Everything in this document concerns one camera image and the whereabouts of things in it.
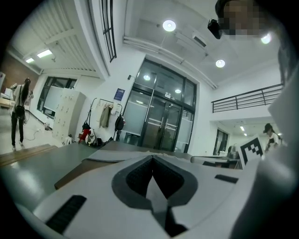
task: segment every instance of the white ceiling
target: white ceiling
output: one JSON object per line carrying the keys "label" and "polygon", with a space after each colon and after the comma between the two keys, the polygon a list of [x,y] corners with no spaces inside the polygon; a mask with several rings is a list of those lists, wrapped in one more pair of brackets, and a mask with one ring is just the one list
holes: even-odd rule
{"label": "white ceiling", "polygon": [[[154,43],[191,63],[214,84],[232,78],[249,68],[277,58],[279,42],[276,37],[265,45],[259,38],[223,36],[217,40],[207,29],[208,21],[216,18],[216,0],[134,0],[131,27],[126,36]],[[164,31],[162,23],[173,20],[174,32]],[[200,35],[207,46],[203,50],[192,34]],[[215,62],[223,59],[224,68]]]}
{"label": "white ceiling", "polygon": [[[65,0],[45,1],[19,27],[11,47],[23,60],[33,58],[30,65],[40,69],[95,71],[81,47],[67,7]],[[53,54],[37,57],[46,49]]]}
{"label": "white ceiling", "polygon": [[244,133],[246,133],[247,136],[253,136],[256,134],[265,136],[266,134],[264,134],[263,131],[267,123],[270,123],[273,126],[273,129],[277,134],[280,133],[272,117],[224,120],[219,121],[219,123],[229,128],[234,135],[244,135]]}

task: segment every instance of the ceiling light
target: ceiling light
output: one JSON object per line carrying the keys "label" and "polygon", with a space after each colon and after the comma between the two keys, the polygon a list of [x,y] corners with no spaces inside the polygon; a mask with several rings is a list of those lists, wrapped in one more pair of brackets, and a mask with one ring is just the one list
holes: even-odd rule
{"label": "ceiling light", "polygon": [[149,77],[148,75],[145,75],[145,76],[143,77],[143,79],[145,79],[145,80],[150,80],[150,77]]}
{"label": "ceiling light", "polygon": [[174,23],[174,21],[172,20],[166,20],[164,23],[163,23],[163,28],[165,31],[167,32],[172,32],[176,29],[176,24]]}
{"label": "ceiling light", "polygon": [[261,38],[261,41],[264,44],[268,44],[269,42],[271,42],[271,39],[272,39],[271,35],[270,35],[270,33],[268,33],[266,36]]}
{"label": "ceiling light", "polygon": [[223,60],[216,61],[216,66],[222,68],[223,66],[225,66],[225,61]]}
{"label": "ceiling light", "polygon": [[51,54],[52,54],[52,52],[50,50],[46,50],[46,51],[41,52],[40,54],[37,54],[37,56],[39,58],[42,58],[44,56],[51,55]]}
{"label": "ceiling light", "polygon": [[32,58],[29,58],[28,60],[26,60],[27,63],[33,62],[34,60]]}

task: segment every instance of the white locker cabinet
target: white locker cabinet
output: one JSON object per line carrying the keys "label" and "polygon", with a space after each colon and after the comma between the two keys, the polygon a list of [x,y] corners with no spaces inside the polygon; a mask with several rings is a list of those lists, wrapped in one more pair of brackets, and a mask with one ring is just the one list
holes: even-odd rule
{"label": "white locker cabinet", "polygon": [[82,106],[85,101],[85,95],[81,92],[64,88],[60,101],[57,106],[52,136],[63,142],[71,134],[76,139],[76,129]]}

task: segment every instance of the metal railing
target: metal railing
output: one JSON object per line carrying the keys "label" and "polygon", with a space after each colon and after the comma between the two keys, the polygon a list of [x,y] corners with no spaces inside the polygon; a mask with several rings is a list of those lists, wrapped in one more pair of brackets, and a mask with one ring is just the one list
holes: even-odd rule
{"label": "metal railing", "polygon": [[107,48],[109,52],[110,62],[116,58],[116,49],[114,41],[114,28],[113,28],[113,0],[101,0],[102,3],[102,15],[103,15],[103,34],[106,39]]}
{"label": "metal railing", "polygon": [[244,108],[256,107],[260,105],[270,105],[281,93],[282,85],[276,84],[255,91],[212,101],[213,113],[239,110]]}

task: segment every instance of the wooden panel wall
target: wooden panel wall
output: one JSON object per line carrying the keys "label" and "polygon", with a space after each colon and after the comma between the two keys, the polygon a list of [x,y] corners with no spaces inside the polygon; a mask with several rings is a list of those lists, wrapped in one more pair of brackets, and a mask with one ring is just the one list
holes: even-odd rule
{"label": "wooden panel wall", "polygon": [[30,78],[31,84],[29,89],[33,90],[39,77],[34,71],[14,59],[8,53],[5,53],[3,61],[0,63],[0,71],[5,74],[1,93],[4,93],[6,88],[15,83],[23,84],[26,78]]}

